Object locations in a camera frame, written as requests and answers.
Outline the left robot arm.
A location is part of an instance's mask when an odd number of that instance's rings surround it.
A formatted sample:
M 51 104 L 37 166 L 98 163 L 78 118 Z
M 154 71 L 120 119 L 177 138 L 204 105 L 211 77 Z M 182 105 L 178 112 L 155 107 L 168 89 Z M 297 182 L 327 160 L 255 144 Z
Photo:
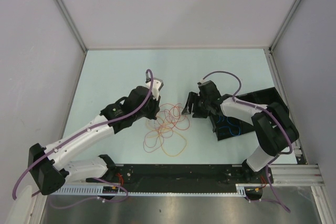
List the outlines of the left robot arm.
M 50 195 L 65 183 L 81 179 L 112 181 L 116 169 L 107 154 L 86 161 L 75 162 L 73 159 L 98 141 L 116 135 L 142 118 L 156 119 L 162 87 L 159 80 L 149 81 L 145 86 L 131 90 L 127 97 L 107 105 L 92 121 L 72 135 L 47 146 L 39 143 L 31 146 L 28 171 L 39 193 Z

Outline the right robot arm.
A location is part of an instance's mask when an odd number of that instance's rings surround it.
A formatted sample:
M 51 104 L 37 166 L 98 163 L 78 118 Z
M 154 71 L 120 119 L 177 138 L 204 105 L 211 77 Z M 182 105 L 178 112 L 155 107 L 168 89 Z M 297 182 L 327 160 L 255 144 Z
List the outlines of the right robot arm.
M 198 88 L 198 93 L 188 94 L 183 115 L 209 118 L 219 141 L 256 133 L 258 146 L 242 163 L 243 179 L 249 183 L 259 179 L 261 171 L 299 138 L 280 96 L 271 96 L 265 104 L 259 102 L 257 96 L 269 94 L 269 89 L 234 97 L 221 95 L 212 81 L 199 83 Z

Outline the black compartment tray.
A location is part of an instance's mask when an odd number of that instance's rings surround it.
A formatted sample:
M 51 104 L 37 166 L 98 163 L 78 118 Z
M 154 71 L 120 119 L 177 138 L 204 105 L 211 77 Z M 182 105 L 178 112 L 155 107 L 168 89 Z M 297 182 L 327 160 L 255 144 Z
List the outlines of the black compartment tray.
M 254 131 L 252 117 L 261 112 L 256 107 L 266 109 L 272 103 L 280 104 L 289 115 L 288 107 L 274 87 L 239 95 L 236 101 L 232 100 L 231 95 L 223 95 L 219 100 L 222 114 L 209 116 L 217 140 L 221 141 Z

